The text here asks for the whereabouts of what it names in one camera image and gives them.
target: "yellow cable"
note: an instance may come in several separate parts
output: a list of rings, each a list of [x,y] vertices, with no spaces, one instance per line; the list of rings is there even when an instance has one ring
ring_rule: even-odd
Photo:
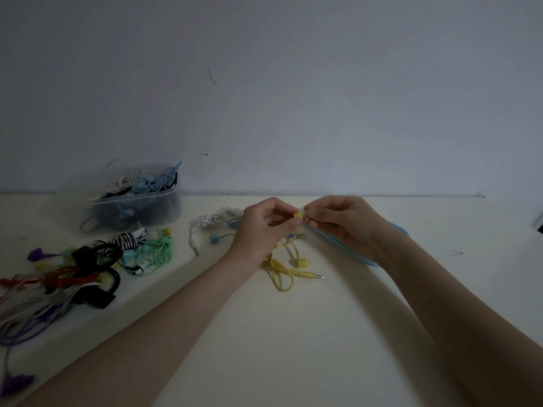
[[[295,215],[295,217],[302,217],[302,213],[301,212],[297,212]],[[266,259],[262,262],[262,264],[260,265],[260,267],[266,271],[268,271],[268,273],[270,274],[270,277],[272,278],[271,280],[273,281],[273,284],[275,286],[275,288],[278,290],[278,291],[281,291],[282,293],[290,290],[294,284],[294,277],[293,276],[298,276],[298,277],[304,277],[304,278],[323,278],[322,276],[318,276],[314,273],[311,273],[309,271],[300,271],[298,269],[304,269],[305,267],[308,267],[310,262],[309,260],[306,260],[304,258],[300,258],[300,252],[298,251],[298,249],[296,248],[296,246],[294,245],[293,241],[296,239],[296,237],[298,236],[298,232],[300,231],[299,228],[296,229],[296,231],[294,232],[294,237],[293,238],[289,238],[287,239],[287,241],[285,241],[284,243],[278,243],[274,250],[275,251],[276,249],[278,249],[279,247],[286,247],[288,246],[289,244],[292,244],[292,246],[294,247],[294,250],[296,252],[296,261],[298,263],[297,265],[297,268],[292,268],[292,269],[289,269],[288,267],[284,266],[282,262],[276,260],[275,258],[273,258],[273,251],[270,253],[270,255],[268,257],[266,257]],[[280,274],[285,274],[287,277],[290,278],[290,285],[288,286],[287,289],[283,289],[281,288],[281,285],[277,282],[277,279],[276,279],[276,273],[277,273],[277,277],[280,277]]]

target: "hand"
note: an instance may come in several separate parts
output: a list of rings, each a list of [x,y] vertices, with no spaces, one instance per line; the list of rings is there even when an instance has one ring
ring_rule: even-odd
[[[306,224],[332,234],[355,253],[376,263],[387,233],[394,229],[362,197],[329,195],[304,209]]]
[[[301,218],[293,217],[297,212],[296,207],[276,197],[247,207],[228,254],[244,260],[256,271],[275,245],[302,225]]]

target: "green cable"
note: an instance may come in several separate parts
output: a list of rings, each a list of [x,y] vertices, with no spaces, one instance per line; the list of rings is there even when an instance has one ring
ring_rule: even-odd
[[[158,240],[147,240],[137,249],[136,262],[147,261],[149,265],[155,266],[152,271],[144,271],[137,274],[137,277],[146,277],[153,274],[163,265],[172,260],[172,230],[170,228],[157,228]]]

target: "plastic storage box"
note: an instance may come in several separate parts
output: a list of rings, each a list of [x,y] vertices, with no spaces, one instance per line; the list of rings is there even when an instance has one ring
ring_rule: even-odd
[[[158,177],[168,163],[115,165],[87,171],[64,183],[44,206],[58,226],[79,237],[132,232],[176,221],[181,215],[179,184],[163,191],[100,198],[119,178],[140,169]]]

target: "person's left hand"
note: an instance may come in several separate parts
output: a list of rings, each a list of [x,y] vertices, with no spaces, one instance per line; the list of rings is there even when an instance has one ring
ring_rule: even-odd
[[[228,255],[244,261],[248,268],[256,271],[279,240],[302,225],[301,218],[293,217],[296,212],[296,207],[277,197],[247,207]]]

